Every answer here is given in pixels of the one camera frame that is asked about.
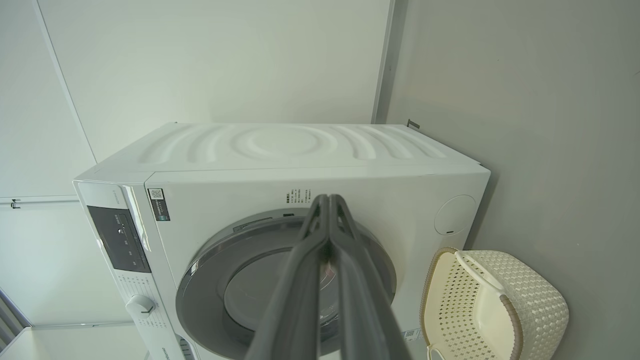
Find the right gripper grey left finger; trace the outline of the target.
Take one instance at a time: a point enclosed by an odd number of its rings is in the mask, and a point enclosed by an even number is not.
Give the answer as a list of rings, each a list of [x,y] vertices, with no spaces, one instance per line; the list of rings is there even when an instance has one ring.
[[[302,223],[245,360],[318,360],[320,269],[328,241],[329,196],[320,194]]]

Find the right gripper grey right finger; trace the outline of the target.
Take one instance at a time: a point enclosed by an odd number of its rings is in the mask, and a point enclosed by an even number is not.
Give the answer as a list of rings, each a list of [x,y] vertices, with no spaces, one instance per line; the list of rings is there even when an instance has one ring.
[[[412,360],[370,248],[340,194],[329,196],[329,241],[338,273],[341,360]]]

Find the black round washer door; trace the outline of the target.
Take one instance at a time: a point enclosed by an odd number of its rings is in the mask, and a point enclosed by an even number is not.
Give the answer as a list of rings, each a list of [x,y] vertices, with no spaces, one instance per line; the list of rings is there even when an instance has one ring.
[[[243,360],[308,214],[268,210],[236,221],[202,246],[176,295],[179,322],[208,353]]]

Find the white washer control knob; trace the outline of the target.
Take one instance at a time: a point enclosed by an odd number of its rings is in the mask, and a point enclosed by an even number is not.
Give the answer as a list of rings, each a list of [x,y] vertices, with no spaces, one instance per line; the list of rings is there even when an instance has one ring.
[[[138,321],[148,319],[156,309],[156,304],[147,296],[135,294],[128,299],[125,309],[135,321]]]

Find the white front-load washing machine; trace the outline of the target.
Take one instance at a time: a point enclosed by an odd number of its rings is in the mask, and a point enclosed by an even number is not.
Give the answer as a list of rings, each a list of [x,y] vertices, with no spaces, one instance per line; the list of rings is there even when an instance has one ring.
[[[441,235],[434,219],[468,195],[477,210],[490,171],[405,125],[169,123],[73,180],[98,246],[126,304],[153,300],[134,320],[149,360],[231,360],[200,347],[176,310],[178,287],[205,243],[242,219],[307,208],[318,195],[345,199],[368,244],[402,332],[421,328],[429,266],[461,249],[471,227]],[[163,189],[170,221],[156,221],[147,189]],[[89,207],[130,210],[151,272],[114,269]]]

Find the cream perforated laundry basket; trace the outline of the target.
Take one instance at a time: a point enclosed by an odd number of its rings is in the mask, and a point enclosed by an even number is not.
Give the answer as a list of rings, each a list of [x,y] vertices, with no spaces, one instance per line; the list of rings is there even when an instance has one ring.
[[[509,253],[444,247],[427,273],[420,322],[426,360],[551,360],[569,307]]]

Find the black washer control panel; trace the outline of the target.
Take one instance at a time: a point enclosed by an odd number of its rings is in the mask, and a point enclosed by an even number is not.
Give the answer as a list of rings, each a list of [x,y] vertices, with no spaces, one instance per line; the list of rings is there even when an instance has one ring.
[[[87,209],[113,268],[151,273],[130,210],[96,206]]]

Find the round white filter cover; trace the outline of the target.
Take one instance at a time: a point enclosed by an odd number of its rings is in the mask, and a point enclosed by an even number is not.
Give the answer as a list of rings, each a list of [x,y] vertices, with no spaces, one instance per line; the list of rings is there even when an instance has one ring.
[[[449,236],[470,228],[476,216],[477,203],[468,194],[460,194],[444,203],[434,217],[435,230]]]

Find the dark QR code sticker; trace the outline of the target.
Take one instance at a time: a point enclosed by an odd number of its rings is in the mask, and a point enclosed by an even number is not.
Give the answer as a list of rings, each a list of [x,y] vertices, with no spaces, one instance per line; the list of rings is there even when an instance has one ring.
[[[150,198],[151,209],[155,220],[158,222],[170,221],[169,208],[167,207],[166,199],[162,188],[149,188],[147,189],[148,196]]]

